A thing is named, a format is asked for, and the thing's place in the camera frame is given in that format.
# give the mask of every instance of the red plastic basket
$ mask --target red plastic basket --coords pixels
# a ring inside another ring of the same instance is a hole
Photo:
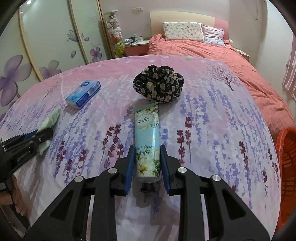
[[[282,228],[296,207],[296,129],[281,131],[276,141],[281,173],[281,208],[276,232]]]

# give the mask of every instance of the blue tissue packet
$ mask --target blue tissue packet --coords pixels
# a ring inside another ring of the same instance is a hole
[[[69,106],[80,110],[100,88],[99,81],[86,80],[66,98],[66,102]]]

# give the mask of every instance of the headboard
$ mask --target headboard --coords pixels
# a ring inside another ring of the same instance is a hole
[[[150,21],[152,36],[163,34],[163,22],[198,22],[215,28],[223,28],[224,40],[229,40],[228,22],[215,17],[192,12],[155,11],[150,12]]]

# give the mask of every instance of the metal screw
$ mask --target metal screw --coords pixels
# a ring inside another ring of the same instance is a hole
[[[187,169],[185,167],[179,167],[178,172],[185,173],[185,172],[187,172]]]
[[[114,168],[114,167],[111,167],[111,168],[108,170],[108,172],[109,172],[110,174],[115,174],[115,173],[117,173],[117,169]]]
[[[221,177],[218,176],[218,175],[213,175],[212,176],[212,179],[215,181],[215,182],[219,182],[221,180]]]
[[[77,182],[77,183],[82,182],[82,180],[83,180],[83,177],[82,176],[76,176],[74,178],[74,181]]]

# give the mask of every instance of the pink curtain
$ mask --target pink curtain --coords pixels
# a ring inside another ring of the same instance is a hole
[[[296,101],[296,37],[293,35],[291,58],[287,63],[287,71],[283,85]]]

